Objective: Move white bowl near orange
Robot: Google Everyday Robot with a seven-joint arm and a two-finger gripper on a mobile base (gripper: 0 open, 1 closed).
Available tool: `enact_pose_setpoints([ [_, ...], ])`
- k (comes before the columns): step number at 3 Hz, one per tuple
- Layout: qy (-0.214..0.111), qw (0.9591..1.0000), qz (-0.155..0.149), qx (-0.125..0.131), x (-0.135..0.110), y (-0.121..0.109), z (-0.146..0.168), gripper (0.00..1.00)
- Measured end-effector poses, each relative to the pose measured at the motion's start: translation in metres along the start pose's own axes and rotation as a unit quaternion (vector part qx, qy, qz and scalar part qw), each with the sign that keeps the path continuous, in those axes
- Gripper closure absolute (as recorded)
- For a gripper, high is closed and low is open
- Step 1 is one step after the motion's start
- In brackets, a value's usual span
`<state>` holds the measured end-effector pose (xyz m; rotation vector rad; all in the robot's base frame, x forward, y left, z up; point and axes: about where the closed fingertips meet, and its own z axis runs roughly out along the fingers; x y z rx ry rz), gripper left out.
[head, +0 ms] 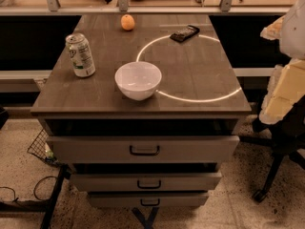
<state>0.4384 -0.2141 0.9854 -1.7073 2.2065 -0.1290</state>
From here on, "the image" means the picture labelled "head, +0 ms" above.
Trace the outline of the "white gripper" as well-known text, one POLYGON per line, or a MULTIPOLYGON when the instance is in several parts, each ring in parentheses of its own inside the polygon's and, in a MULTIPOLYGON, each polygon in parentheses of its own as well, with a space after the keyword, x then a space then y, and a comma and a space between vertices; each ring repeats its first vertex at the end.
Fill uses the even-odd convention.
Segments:
MULTIPOLYGON (((284 17, 281 16, 265 27, 260 36, 276 40, 281 36, 284 17)), ((268 125, 276 124, 305 95, 305 61, 292 59, 286 66, 276 65, 270 77, 259 120, 268 125)))

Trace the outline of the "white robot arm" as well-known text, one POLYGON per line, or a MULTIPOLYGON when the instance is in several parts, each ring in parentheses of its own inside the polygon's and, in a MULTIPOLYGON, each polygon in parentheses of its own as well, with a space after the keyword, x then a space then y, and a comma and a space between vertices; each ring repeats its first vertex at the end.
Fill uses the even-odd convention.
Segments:
POLYGON ((285 66, 274 67, 258 116, 262 123, 273 125, 305 95, 305 0, 297 0, 260 36, 278 39, 280 51, 291 58, 285 66))

